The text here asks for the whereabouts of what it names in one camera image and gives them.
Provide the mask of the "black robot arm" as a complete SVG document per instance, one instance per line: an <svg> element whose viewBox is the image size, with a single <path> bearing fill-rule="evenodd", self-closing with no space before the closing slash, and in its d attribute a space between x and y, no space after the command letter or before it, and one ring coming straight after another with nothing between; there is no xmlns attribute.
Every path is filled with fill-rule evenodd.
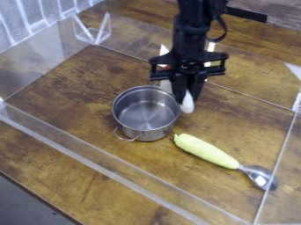
<svg viewBox="0 0 301 225"><path fill-rule="evenodd" d="M149 58L149 80L169 80L179 104L185 92L192 101L199 98L208 76L225 73L224 52L208 52L205 41L220 42L227 35L221 18L228 0L177 0L179 14L173 17L171 50Z"/></svg>

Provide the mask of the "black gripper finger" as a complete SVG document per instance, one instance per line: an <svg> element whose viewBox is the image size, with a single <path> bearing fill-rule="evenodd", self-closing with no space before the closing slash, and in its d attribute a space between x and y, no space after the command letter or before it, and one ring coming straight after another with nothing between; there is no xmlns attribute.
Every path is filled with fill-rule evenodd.
<svg viewBox="0 0 301 225"><path fill-rule="evenodd" d="M187 78L181 74L175 74L169 79L169 83L175 100L181 104L187 91Z"/></svg>
<svg viewBox="0 0 301 225"><path fill-rule="evenodd" d="M199 99L199 94L201 91L201 87L204 84L205 76L203 73L197 73L196 75L192 76L189 80L189 94L192 97L192 101L196 101Z"/></svg>

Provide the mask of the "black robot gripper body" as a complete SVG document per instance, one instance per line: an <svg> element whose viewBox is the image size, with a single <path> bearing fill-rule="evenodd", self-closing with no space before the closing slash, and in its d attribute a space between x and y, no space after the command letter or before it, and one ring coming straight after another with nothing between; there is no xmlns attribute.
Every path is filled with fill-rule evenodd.
<svg viewBox="0 0 301 225"><path fill-rule="evenodd" d="M184 76L197 73L204 74L204 76L224 75L227 58L228 55L223 52L204 51L195 60L185 60L169 51L167 54L149 59L149 80L171 79L177 73Z"/></svg>

